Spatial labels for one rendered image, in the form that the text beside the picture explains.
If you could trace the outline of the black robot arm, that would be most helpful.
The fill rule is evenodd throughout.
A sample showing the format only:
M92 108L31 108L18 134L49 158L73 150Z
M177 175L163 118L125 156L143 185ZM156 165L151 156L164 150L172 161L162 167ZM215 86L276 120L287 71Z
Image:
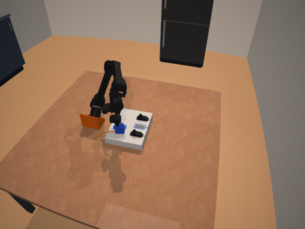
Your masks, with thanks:
M108 112L113 113L112 107L117 112L123 109L124 105L121 98L125 97L126 95L127 84L126 81L122 78L120 65L121 63L117 61L105 61L105 73L100 84L98 93L94 96L90 103L91 112L89 116L101 118L101 111L103 114L107 114ZM112 75L113 81L111 83L111 88L109 89L109 99L112 104L111 107L110 103L105 103L105 93Z

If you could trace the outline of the blue micro servo with orange cable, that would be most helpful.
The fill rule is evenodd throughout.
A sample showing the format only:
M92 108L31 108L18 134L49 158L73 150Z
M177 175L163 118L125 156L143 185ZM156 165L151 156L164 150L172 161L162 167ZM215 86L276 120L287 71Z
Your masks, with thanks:
M116 127L116 125L113 126L113 130L115 130L115 131L109 131L109 132L115 132L116 134L124 134L125 129L126 129L126 126L123 123L120 123L119 127ZM101 133L101 134L103 134L103 133ZM101 135L101 134L99 134L99 135ZM97 135L97 136L99 136L99 135ZM96 137L94 137L94 138L96 138Z

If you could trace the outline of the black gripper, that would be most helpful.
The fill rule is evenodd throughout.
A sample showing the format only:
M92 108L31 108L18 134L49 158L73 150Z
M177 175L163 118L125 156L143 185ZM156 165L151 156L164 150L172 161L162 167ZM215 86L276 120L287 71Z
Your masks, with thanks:
M110 106L112 107L111 102L110 102ZM116 127L119 127L119 123L121 122L121 115L120 115L121 111L117 112L113 109L113 107L112 107L112 110L115 114L110 115L109 121L110 121L110 123L114 123L116 125Z

